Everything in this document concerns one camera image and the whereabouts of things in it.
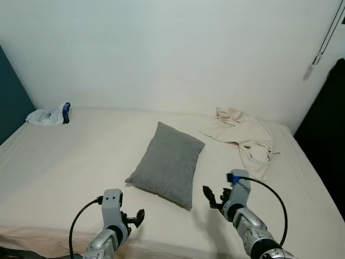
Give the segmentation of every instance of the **white bed sheet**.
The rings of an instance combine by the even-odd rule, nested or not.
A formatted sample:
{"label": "white bed sheet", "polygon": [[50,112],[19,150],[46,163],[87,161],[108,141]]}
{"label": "white bed sheet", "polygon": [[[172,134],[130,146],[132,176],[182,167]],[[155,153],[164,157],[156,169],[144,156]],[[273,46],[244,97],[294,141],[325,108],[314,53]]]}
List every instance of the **white bed sheet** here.
{"label": "white bed sheet", "polygon": [[[209,208],[202,186],[220,195],[225,174],[243,169],[238,146],[198,130],[214,118],[168,112],[73,110],[68,125],[24,124],[0,146],[0,246],[45,257],[68,254],[68,230],[79,209],[105,189],[124,192],[123,211],[144,208],[120,258],[248,258],[232,224]],[[161,121],[206,143],[197,163],[189,212],[124,181],[144,155]],[[275,137],[267,183],[284,200],[289,227],[285,249],[299,258],[345,258],[345,224],[331,197],[287,127],[268,124]],[[248,206],[280,240],[284,218],[279,202],[252,184]],[[83,254],[101,230],[98,205],[87,209],[74,232]]]}

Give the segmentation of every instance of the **white wall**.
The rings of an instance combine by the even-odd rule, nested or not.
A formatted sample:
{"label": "white wall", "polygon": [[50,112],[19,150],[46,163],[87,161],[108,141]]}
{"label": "white wall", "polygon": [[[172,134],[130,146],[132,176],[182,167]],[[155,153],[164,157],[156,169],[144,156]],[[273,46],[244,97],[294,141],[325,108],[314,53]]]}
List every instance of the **white wall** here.
{"label": "white wall", "polygon": [[294,131],[329,71],[302,80],[338,3],[0,0],[0,44],[40,108],[230,106]]}

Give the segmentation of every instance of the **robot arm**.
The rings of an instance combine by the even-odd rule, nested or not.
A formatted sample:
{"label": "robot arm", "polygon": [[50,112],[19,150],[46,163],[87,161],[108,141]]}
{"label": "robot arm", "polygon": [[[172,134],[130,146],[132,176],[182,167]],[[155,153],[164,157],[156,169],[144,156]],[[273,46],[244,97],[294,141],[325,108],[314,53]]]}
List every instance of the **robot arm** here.
{"label": "robot arm", "polygon": [[137,228],[144,220],[144,210],[141,209],[136,217],[128,218],[121,211],[123,193],[119,189],[106,190],[102,202],[103,230],[86,248],[83,259],[113,259],[119,246],[123,245],[130,232],[129,223]]}
{"label": "robot arm", "polygon": [[[249,176],[247,171],[240,169],[233,170],[232,174]],[[228,174],[228,181],[232,182],[230,175]],[[223,195],[220,196],[222,203],[219,204],[212,190],[207,186],[203,187],[210,207],[218,209],[226,220],[233,222],[243,241],[244,250],[251,259],[296,259],[279,246],[263,221],[247,208],[250,190],[249,181],[239,180],[232,189],[224,188]]]}

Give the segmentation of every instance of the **pillow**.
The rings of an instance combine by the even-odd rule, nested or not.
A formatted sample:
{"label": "pillow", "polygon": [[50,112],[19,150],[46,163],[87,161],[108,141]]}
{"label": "pillow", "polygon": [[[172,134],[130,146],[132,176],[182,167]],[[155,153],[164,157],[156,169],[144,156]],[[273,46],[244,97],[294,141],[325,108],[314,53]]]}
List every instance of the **pillow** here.
{"label": "pillow", "polygon": [[125,182],[191,209],[195,166],[204,146],[200,140],[158,122],[144,157]]}

